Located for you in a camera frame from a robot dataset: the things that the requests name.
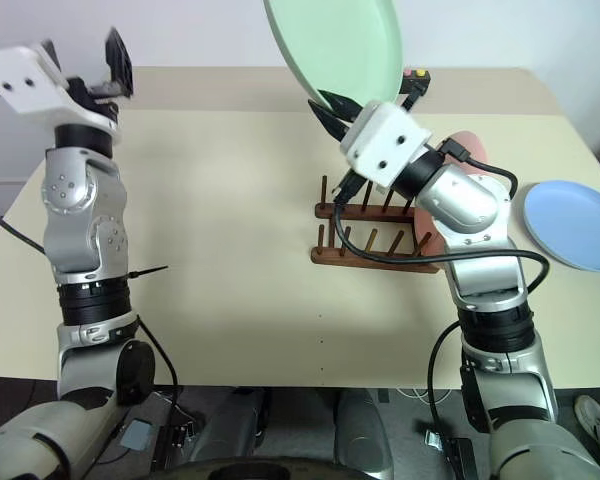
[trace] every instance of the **plate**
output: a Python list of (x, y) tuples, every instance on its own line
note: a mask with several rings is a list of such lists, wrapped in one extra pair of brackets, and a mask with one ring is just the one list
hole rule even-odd
[(287, 65), (316, 102), (327, 90), (366, 105), (394, 102), (402, 82), (402, 40), (390, 0), (265, 0)]
[(558, 260), (600, 272), (600, 193), (575, 182), (544, 182), (524, 201), (531, 236)]

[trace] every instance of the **wooden peg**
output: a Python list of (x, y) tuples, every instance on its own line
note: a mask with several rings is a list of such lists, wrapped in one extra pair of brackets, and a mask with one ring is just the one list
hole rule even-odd
[[(349, 234), (351, 233), (351, 227), (347, 227), (344, 229), (344, 238), (349, 240)], [(344, 246), (344, 243), (340, 247), (340, 256), (344, 257), (345, 252), (347, 251), (347, 247)]]
[(320, 190), (320, 210), (324, 210), (327, 200), (327, 176), (322, 176), (322, 189)]
[(420, 256), (420, 252), (422, 252), (422, 249), (427, 244), (427, 242), (429, 241), (430, 238), (431, 238), (431, 232), (425, 233), (424, 237), (422, 237), (422, 240), (420, 240), (418, 242), (418, 245), (416, 246), (416, 249), (413, 251), (413, 253), (411, 254), (411, 256), (413, 256), (413, 257), (419, 257)]
[(407, 202), (407, 204), (404, 206), (404, 208), (402, 209), (402, 214), (406, 215), (407, 213), (409, 213), (409, 209), (411, 208), (411, 204), (413, 203), (413, 198), (411, 200), (409, 200)]
[(316, 251), (318, 255), (322, 255), (322, 242), (324, 241), (324, 225), (320, 224), (318, 227), (318, 248)]
[(393, 190), (389, 190), (389, 193), (387, 194), (387, 198), (384, 201), (384, 205), (382, 205), (382, 213), (385, 213), (387, 211), (387, 208), (389, 208), (389, 202), (391, 202), (391, 197), (393, 197)]
[(329, 218), (329, 247), (333, 248), (336, 246), (336, 223), (333, 217)]
[(369, 203), (369, 196), (371, 195), (371, 189), (373, 188), (373, 182), (367, 182), (367, 190), (364, 192), (364, 199), (362, 200), (361, 212), (367, 209), (367, 203)]
[(389, 247), (389, 251), (387, 252), (387, 257), (393, 256), (393, 254), (396, 251), (396, 248), (398, 248), (398, 245), (400, 244), (400, 240), (402, 240), (402, 237), (404, 237), (404, 230), (400, 230), (398, 232), (398, 234), (396, 235), (396, 238), (393, 240), (393, 243)]
[(376, 235), (378, 234), (378, 229), (374, 228), (371, 230), (371, 234), (369, 235), (369, 240), (367, 240), (367, 246), (364, 247), (365, 252), (370, 252), (371, 247), (373, 246), (373, 241), (376, 239)]

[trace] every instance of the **black cable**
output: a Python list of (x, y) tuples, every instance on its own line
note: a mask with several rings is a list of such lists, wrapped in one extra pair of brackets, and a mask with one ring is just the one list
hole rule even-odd
[(5, 222), (1, 217), (0, 217), (0, 226), (2, 228), (4, 228), (7, 232), (9, 232), (11, 235), (13, 235), (14, 237), (18, 238), (19, 240), (22, 240), (24, 243), (26, 243), (27, 245), (29, 245), (32, 248), (35, 248), (38, 252), (40, 252), (41, 254), (44, 255), (44, 248), (42, 248), (42, 245), (34, 242), (26, 235), (23, 235), (22, 233), (17, 231), (11, 225), (9, 225), (7, 222)]
[(121, 460), (122, 458), (124, 458), (129, 452), (131, 451), (130, 448), (127, 448), (124, 452), (122, 452), (120, 455), (118, 455), (117, 457), (112, 458), (111, 460), (105, 460), (103, 462), (96, 462), (93, 464), (94, 467), (97, 467), (98, 465), (109, 465), (110, 463), (115, 463), (118, 460)]
[(24, 404), (24, 407), (22, 407), (22, 410), (20, 410), (20, 413), (24, 412), (31, 405), (31, 402), (33, 401), (33, 394), (36, 391), (36, 384), (37, 383), (38, 383), (37, 380), (32, 380), (32, 382), (31, 382), (31, 390), (29, 391), (29, 397), (27, 398), (27, 403)]
[[(153, 336), (153, 333), (151, 333), (151, 331), (147, 328), (147, 326), (140, 319), (140, 317), (138, 317), (138, 322), (140, 323), (140, 328), (142, 329), (142, 331), (147, 335), (147, 337), (149, 337), (149, 340), (151, 340), (151, 343), (153, 343), (153, 346), (156, 347), (156, 350), (158, 350), (158, 352), (160, 353), (160, 356), (164, 360), (164, 363), (167, 364), (167, 368), (169, 369), (169, 373), (171, 374), (171, 382), (173, 384), (173, 393), (171, 394), (171, 396), (172, 396), (171, 406), (169, 407), (169, 413), (167, 415), (166, 427), (168, 430), (169, 427), (171, 427), (171, 424), (173, 423), (173, 416), (175, 415), (176, 408), (178, 405), (178, 396), (180, 394), (180, 392), (179, 392), (180, 386), (178, 385), (178, 375), (176, 373), (176, 369), (173, 367), (173, 363), (171, 363), (171, 359), (169, 358), (169, 355), (167, 355), (167, 352), (164, 351), (164, 349), (162, 348), (162, 345), (160, 345), (160, 342), (158, 342), (156, 337)], [(171, 439), (170, 435), (164, 436), (164, 446), (163, 446), (164, 451), (166, 451), (166, 449), (168, 448), (170, 439)]]
[(153, 268), (147, 268), (146, 270), (136, 270), (133, 272), (129, 272), (127, 274), (127, 278), (130, 279), (134, 279), (134, 278), (138, 278), (141, 277), (142, 275), (147, 275), (149, 273), (153, 273), (153, 272), (159, 272), (160, 270), (164, 270), (165, 268), (169, 268), (169, 265), (162, 265), (161, 267), (153, 267)]
[(471, 157), (465, 160), (469, 165), (474, 168), (478, 168), (480, 170), (484, 170), (485, 172), (495, 173), (496, 175), (501, 175), (509, 179), (511, 182), (511, 187), (509, 188), (509, 198), (513, 200), (514, 195), (518, 191), (518, 177), (516, 177), (513, 172), (509, 170), (505, 170), (504, 168), (494, 167), (492, 165), (487, 165), (486, 163), (479, 162)]
[(442, 346), (442, 342), (444, 342), (445, 338), (453, 332), (456, 328), (460, 326), (460, 322), (454, 322), (449, 325), (445, 330), (440, 334), (438, 339), (436, 340), (433, 349), (431, 350), (431, 356), (429, 357), (429, 366), (427, 367), (427, 397), (429, 399), (429, 409), (431, 410), (431, 417), (433, 418), (433, 425), (440, 437), (440, 442), (442, 443), (442, 451), (444, 452), (444, 456), (447, 458), (447, 461), (451, 464), (451, 468), (453, 468), (453, 473), (456, 476), (457, 480), (464, 480), (464, 475), (462, 473), (462, 467), (458, 465), (455, 457), (451, 453), (451, 445), (449, 445), (449, 439), (445, 435), (442, 429), (442, 423), (440, 422), (440, 416), (438, 415), (438, 408), (435, 404), (435, 397), (433, 395), (433, 369), (436, 364), (436, 357), (438, 356), (438, 351)]
[(485, 172), (495, 173), (496, 175), (501, 175), (503, 177), (508, 178), (511, 182), (511, 187), (509, 189), (509, 197), (512, 200), (514, 195), (518, 191), (518, 177), (516, 177), (513, 174), (513, 172), (505, 170), (504, 168), (493, 167), (491, 165), (479, 162), (474, 158), (471, 158), (471, 153), (469, 152), (469, 150), (464, 148), (460, 143), (456, 142), (451, 137), (444, 140), (438, 150), (429, 145), (427, 145), (427, 148), (435, 152), (441, 153), (442, 155), (451, 155), (459, 162), (466, 162), (474, 168), (478, 168), (480, 170), (484, 170)]
[(441, 263), (441, 262), (453, 262), (456, 260), (471, 260), (474, 258), (489, 258), (489, 257), (522, 257), (530, 258), (535, 260), (542, 265), (542, 269), (538, 276), (531, 282), (527, 288), (529, 293), (533, 292), (542, 281), (547, 278), (549, 274), (549, 260), (539, 253), (532, 252), (529, 250), (513, 250), (513, 249), (495, 249), (495, 250), (484, 250), (479, 252), (467, 252), (467, 253), (449, 253), (445, 255), (432, 255), (429, 257), (408, 257), (408, 258), (396, 258), (396, 257), (381, 257), (379, 255), (373, 255), (365, 252), (364, 250), (356, 247), (351, 241), (345, 237), (344, 230), (342, 228), (341, 213), (343, 205), (337, 204), (333, 213), (333, 219), (336, 226), (336, 232), (338, 237), (342, 241), (342, 244), (351, 250), (356, 255), (366, 258), (367, 260), (373, 260), (379, 263), (388, 263), (392, 265), (418, 265), (423, 263)]

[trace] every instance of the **white wall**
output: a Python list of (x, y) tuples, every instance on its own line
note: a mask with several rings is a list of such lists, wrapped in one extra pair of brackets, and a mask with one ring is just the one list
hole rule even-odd
[[(394, 3), (407, 64), (529, 68), (600, 148), (600, 0)], [(65, 73), (87, 81), (107, 72), (111, 25), (138, 66), (284, 65), (261, 0), (0, 0), (0, 46), (52, 38)], [(26, 178), (48, 145), (0, 102), (0, 182)], [(1, 210), (13, 192), (0, 186)]]

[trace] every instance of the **blue plate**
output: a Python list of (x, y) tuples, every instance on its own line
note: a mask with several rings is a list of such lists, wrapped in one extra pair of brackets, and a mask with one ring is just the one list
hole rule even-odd
[(524, 201), (524, 221), (558, 260), (600, 272), (600, 193), (574, 182), (540, 183)]

